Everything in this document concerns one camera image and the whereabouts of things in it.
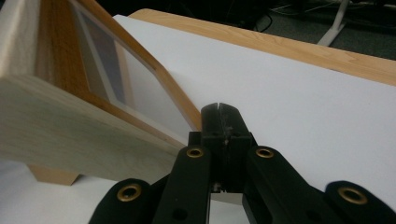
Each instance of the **black metal part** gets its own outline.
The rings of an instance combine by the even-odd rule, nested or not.
[[[253,147],[247,154],[247,172],[253,183],[249,187],[260,193],[272,223],[344,223],[273,148]]]
[[[396,223],[396,214],[358,185],[333,182],[325,193],[309,186],[278,151],[257,147],[236,108],[208,105],[202,120],[170,175],[152,186],[121,181],[90,223],[208,223],[210,187],[242,192],[250,223]]]
[[[347,182],[332,182],[326,187],[325,200],[347,223],[396,223],[395,213],[370,191]]]
[[[230,105],[207,105],[201,115],[201,145],[213,155],[212,182],[227,192],[242,192],[246,154],[255,143],[248,127],[239,111]]]
[[[129,202],[122,202],[118,194],[121,193],[125,199],[137,196]],[[139,179],[126,179],[114,185],[99,202],[90,224],[139,224],[149,223],[152,210],[147,207],[150,204],[149,184]]]
[[[210,199],[210,151],[181,149],[169,175],[153,224],[207,223]]]

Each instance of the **floor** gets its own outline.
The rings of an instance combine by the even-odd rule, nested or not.
[[[270,10],[257,24],[258,30],[308,43],[318,43],[332,26],[339,4],[299,13],[293,8]],[[396,60],[396,7],[376,8],[367,4],[350,4],[345,28],[331,44],[375,57]]]
[[[332,26],[341,0],[97,1],[112,15],[127,16],[148,7],[248,29],[258,21],[256,26],[264,33],[316,44]],[[252,2],[262,5],[252,7]],[[344,21],[346,27],[332,48],[396,60],[396,0],[353,0]]]

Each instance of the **white surface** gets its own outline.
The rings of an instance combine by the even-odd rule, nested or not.
[[[22,163],[0,160],[0,224],[88,223],[115,181],[83,176],[72,187],[39,183]],[[242,206],[212,201],[211,224],[248,223]]]
[[[396,209],[396,88],[122,16],[198,108],[236,106],[314,187],[362,185]]]

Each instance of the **light wood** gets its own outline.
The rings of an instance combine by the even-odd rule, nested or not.
[[[396,86],[396,62],[392,60],[261,34],[214,22],[198,21],[151,9],[136,11],[130,17]]]
[[[35,179],[40,182],[70,186],[78,178],[78,174],[63,170],[36,165],[28,165],[28,167],[30,172],[35,176]]]
[[[152,183],[167,175],[183,145],[89,92],[68,3],[15,0],[5,7],[9,13],[0,20],[0,156],[113,180],[134,177]],[[90,10],[114,25],[98,6]],[[125,45],[137,48],[136,55],[145,57],[157,77],[167,74],[136,42]],[[164,78],[163,85],[176,82]],[[184,102],[183,95],[178,100]],[[192,111],[198,123],[199,113],[195,107]]]

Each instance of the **table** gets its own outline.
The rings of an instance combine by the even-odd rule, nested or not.
[[[396,62],[392,60],[317,46],[275,35],[260,34],[151,9],[136,11],[130,17],[396,86]]]

